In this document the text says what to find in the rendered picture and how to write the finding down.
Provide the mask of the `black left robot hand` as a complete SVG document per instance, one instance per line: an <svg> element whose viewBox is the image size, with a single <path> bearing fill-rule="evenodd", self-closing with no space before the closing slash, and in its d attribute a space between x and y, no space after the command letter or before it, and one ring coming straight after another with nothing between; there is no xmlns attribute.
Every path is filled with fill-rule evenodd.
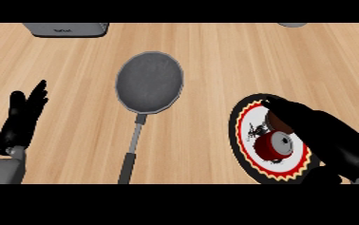
<svg viewBox="0 0 359 225"><path fill-rule="evenodd" d="M16 146L28 148L37 121L47 103L46 80L41 80L29 96L22 91L10 94L9 117L0 129L0 155L7 156Z"/></svg>

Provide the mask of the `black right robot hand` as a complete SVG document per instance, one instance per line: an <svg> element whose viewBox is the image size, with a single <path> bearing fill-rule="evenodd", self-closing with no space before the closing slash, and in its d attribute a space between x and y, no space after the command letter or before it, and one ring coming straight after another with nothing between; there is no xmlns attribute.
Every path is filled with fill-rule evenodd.
<svg viewBox="0 0 359 225"><path fill-rule="evenodd" d="M347 178L359 184L359 132L331 114L301 103L267 97L263 106L289 126L323 162L301 183L338 185Z"/></svg>

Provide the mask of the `red can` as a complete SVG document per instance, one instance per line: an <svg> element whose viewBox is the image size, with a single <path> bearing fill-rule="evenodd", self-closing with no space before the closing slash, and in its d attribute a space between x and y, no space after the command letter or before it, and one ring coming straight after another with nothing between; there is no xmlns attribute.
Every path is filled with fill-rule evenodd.
<svg viewBox="0 0 359 225"><path fill-rule="evenodd" d="M282 131L270 131L254 142L254 150L263 160L286 159L292 153L292 140Z"/></svg>

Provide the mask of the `black red white plate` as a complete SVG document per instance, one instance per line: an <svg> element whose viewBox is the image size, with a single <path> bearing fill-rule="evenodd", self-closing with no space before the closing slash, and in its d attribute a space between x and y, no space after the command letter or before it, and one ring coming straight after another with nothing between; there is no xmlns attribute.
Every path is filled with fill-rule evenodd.
<svg viewBox="0 0 359 225"><path fill-rule="evenodd" d="M309 171L319 167L319 159L294 134L291 156L272 162L255 153L254 144L260 134L269 132L264 123L267 109L261 105L267 94L247 96L235 105L229 120L229 139L235 159L250 177L260 184L300 184Z"/></svg>

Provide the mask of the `grey frying pan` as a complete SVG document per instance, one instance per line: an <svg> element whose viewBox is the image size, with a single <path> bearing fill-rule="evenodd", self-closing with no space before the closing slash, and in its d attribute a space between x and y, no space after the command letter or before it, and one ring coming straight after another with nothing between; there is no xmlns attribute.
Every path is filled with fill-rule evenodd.
<svg viewBox="0 0 359 225"><path fill-rule="evenodd" d="M115 82L118 100L124 108L136 113L136 127L120 173L120 184L130 183L136 146L142 126L151 114L164 111L180 97L183 71L179 61L159 51L133 56L124 63Z"/></svg>

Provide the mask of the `grey appliance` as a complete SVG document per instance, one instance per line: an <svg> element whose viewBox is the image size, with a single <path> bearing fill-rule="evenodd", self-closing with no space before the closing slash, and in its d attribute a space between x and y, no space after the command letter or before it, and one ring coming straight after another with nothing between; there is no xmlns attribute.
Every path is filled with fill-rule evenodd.
<svg viewBox="0 0 359 225"><path fill-rule="evenodd" d="M29 32L44 38L93 38L106 34L108 23L23 23Z"/></svg>

